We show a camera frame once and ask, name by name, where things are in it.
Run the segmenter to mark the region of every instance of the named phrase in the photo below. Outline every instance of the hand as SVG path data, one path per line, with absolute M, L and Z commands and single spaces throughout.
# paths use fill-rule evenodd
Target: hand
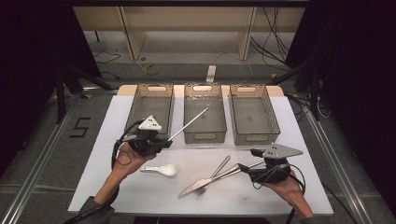
M 146 161 L 155 157 L 155 154 L 142 157 L 133 151 L 129 144 L 124 143 L 120 146 L 119 156 L 113 166 L 113 173 L 123 179 L 136 172 Z
M 262 183 L 263 186 L 275 191 L 283 200 L 294 208 L 300 219 L 313 216 L 312 209 L 305 200 L 300 185 L 291 177 L 277 184 Z
M 127 143 L 122 144 L 119 151 L 120 153 L 117 161 L 114 163 L 113 171 L 94 197 L 94 200 L 99 204 L 108 202 L 123 179 L 136 172 L 146 161 L 156 157 L 156 155 L 142 157 L 134 152 Z

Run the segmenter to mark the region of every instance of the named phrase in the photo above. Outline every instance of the butter knife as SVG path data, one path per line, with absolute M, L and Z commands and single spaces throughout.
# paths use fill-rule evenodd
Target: butter knife
M 262 164 L 264 162 L 264 160 L 262 161 L 258 161 L 256 163 L 253 163 L 251 165 L 249 165 L 249 168 L 257 166 L 259 164 Z M 216 175 L 212 178 L 208 178 L 208 179 L 200 179 L 197 182 L 195 182 L 193 185 L 189 186 L 188 188 L 186 188 L 185 190 L 183 190 L 179 195 L 178 198 L 182 198 L 188 194 L 190 194 L 191 192 L 195 191 L 198 188 L 204 187 L 208 184 L 211 184 L 217 180 L 220 180 L 222 178 L 228 177 L 230 175 L 235 175 L 238 174 L 239 172 L 241 172 L 241 170 L 239 169 L 239 164 L 235 164 L 233 167 L 231 167 L 230 169 L 224 171 L 223 173 L 221 173 L 220 175 Z

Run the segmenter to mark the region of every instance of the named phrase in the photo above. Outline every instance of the metal frame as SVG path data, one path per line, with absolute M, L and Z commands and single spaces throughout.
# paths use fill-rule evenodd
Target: metal frame
M 346 170 L 344 169 L 342 163 L 337 157 L 329 138 L 327 137 L 325 131 L 323 130 L 319 121 L 316 121 L 311 112 L 307 113 L 307 117 L 311 127 L 317 136 L 317 139 L 326 155 L 326 159 L 329 162 L 337 181 L 340 184 L 341 190 L 344 192 L 346 199 L 352 209 L 355 218 L 359 223 L 374 223 L 368 214 L 364 202 L 361 200 L 355 187 L 353 187 Z
M 35 162 L 32 171 L 27 176 L 17 196 L 15 196 L 14 200 L 8 207 L 6 215 L 2 219 L 2 224 L 17 223 L 19 217 L 21 216 L 23 208 L 27 204 L 27 201 L 29 200 L 33 189 L 35 188 L 35 184 L 43 173 L 44 168 L 46 167 L 47 162 L 50 159 L 52 151 L 53 149 L 55 149 L 56 144 L 58 143 L 58 140 L 64 131 L 64 127 L 69 121 L 73 112 L 73 108 L 77 104 L 79 98 L 79 95 L 73 95 L 70 98 L 70 101 L 66 108 L 66 112 L 64 114 L 64 118 L 62 119 L 60 124 L 57 124 L 55 126 L 54 130 L 52 131 L 52 134 L 50 135 L 47 144 L 44 146 L 40 156 Z

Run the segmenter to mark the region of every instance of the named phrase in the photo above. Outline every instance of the tabletop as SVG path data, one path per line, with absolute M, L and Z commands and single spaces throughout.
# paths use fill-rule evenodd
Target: tabletop
M 123 133 L 134 99 L 132 95 L 129 95 L 133 92 L 131 88 L 126 89 L 120 88 L 121 94 L 114 96 L 110 103 L 92 154 L 68 208 L 70 212 L 77 212 L 86 199 L 102 187 L 111 172 L 112 147 Z M 145 166 L 176 163 L 179 166 L 179 172 L 174 176 L 142 172 L 132 174 L 122 182 L 118 199 L 112 204 L 117 213 L 134 216 L 263 217 L 286 215 L 290 212 L 291 207 L 273 191 L 267 188 L 253 188 L 248 175 L 243 173 L 209 185 L 208 191 L 201 196 L 191 194 L 181 199 L 177 197 L 183 189 L 195 181 L 210 177 L 228 155 L 231 159 L 222 171 L 236 163 L 250 165 L 261 160 L 251 156 L 249 149 L 265 148 L 265 146 L 239 147 L 233 144 L 228 95 L 224 94 L 227 92 L 227 86 L 223 86 L 223 89 L 224 113 L 228 130 L 225 142 L 187 145 L 184 143 L 183 133 L 177 135 L 170 148 L 163 149 L 156 159 L 148 161 Z M 288 161 L 299 167 L 304 174 L 305 198 L 312 206 L 314 214 L 331 215 L 332 207 L 320 184 L 290 103 L 287 97 L 282 96 L 280 90 L 275 90 L 275 92 L 270 99 L 281 131 L 276 143 L 304 152 L 301 156 L 288 158 Z M 183 125 L 182 93 L 183 86 L 175 86 L 171 134 Z

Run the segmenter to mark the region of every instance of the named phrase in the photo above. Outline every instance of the sleeve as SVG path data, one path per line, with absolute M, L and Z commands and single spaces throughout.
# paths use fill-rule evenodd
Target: sleeve
M 331 224 L 328 217 L 311 217 L 300 220 L 300 224 Z
M 83 213 L 86 213 L 88 211 L 91 211 L 97 207 L 99 207 L 101 204 L 96 203 L 93 200 L 93 197 L 90 197 L 87 199 L 87 201 L 82 205 L 81 209 L 78 212 L 78 215 L 81 215 Z M 110 221 L 111 216 L 114 214 L 114 208 L 111 206 L 100 210 L 92 215 L 86 216 L 83 219 L 78 221 L 79 223 L 92 223 L 92 224 L 105 224 Z

